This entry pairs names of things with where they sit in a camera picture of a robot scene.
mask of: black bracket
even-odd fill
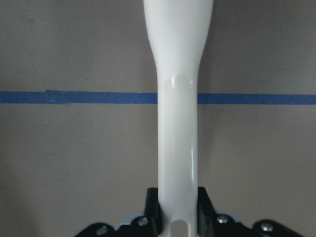
[[[284,225],[272,221],[256,222],[252,229],[236,222],[231,216],[218,214],[204,187],[198,188],[198,234],[201,237],[303,237]],[[158,237],[162,231],[158,189],[148,188],[144,215],[136,217],[119,229],[105,223],[95,223],[75,237]]]

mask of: gray wall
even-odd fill
[[[140,0],[0,0],[0,91],[156,92]],[[316,1],[217,0],[203,93],[316,94]],[[1,104],[0,235],[119,225],[157,185],[156,105]],[[316,106],[200,105],[199,180],[315,235]]]

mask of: screw head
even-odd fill
[[[137,224],[139,226],[145,226],[148,224],[148,219],[146,217],[142,217],[138,220]]]
[[[106,226],[102,226],[101,228],[97,229],[96,234],[97,236],[104,235],[108,231]]]
[[[268,222],[261,223],[261,229],[265,232],[273,231],[273,226]]]
[[[228,222],[228,217],[226,215],[219,215],[217,221],[220,224],[226,224]]]

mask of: blue tape line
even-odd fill
[[[199,94],[199,104],[316,105],[316,95],[282,94]],[[81,92],[0,92],[1,104],[156,104],[156,93]]]

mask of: white plastic arm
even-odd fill
[[[198,69],[213,0],[144,0],[158,82],[158,198],[162,237],[172,222],[197,235]]]

